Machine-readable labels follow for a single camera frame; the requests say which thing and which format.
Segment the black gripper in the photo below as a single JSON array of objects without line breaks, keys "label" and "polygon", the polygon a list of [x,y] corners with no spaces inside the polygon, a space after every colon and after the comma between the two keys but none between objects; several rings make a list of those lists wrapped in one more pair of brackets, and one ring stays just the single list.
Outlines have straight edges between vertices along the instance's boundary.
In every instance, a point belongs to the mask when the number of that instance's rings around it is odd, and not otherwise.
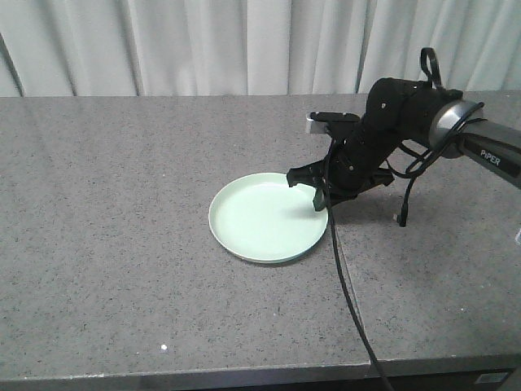
[{"label": "black gripper", "polygon": [[289,187],[303,184],[316,188],[313,207],[316,212],[328,211],[331,202],[341,203],[357,198],[362,192],[394,181],[390,169],[381,164],[399,145],[393,130],[378,130],[362,121],[330,122],[329,134],[334,140],[329,158],[327,181],[324,185],[324,160],[318,160],[286,174]]}]

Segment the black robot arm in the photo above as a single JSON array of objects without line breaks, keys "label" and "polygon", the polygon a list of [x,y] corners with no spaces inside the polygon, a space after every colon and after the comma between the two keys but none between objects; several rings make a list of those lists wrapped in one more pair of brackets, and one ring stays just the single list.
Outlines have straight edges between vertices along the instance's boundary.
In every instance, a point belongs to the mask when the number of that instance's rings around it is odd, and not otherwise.
[{"label": "black robot arm", "polygon": [[411,140],[427,153],[416,157],[420,167],[403,178],[421,175],[439,156],[468,156],[518,187],[520,132],[486,120],[482,107],[463,99],[459,90],[433,88],[427,81],[380,79],[370,90],[363,116],[309,113],[309,132],[328,134],[330,150],[323,160],[290,169],[287,183],[315,188],[313,207],[321,211],[328,204],[389,185],[398,172],[381,165],[404,141]]}]

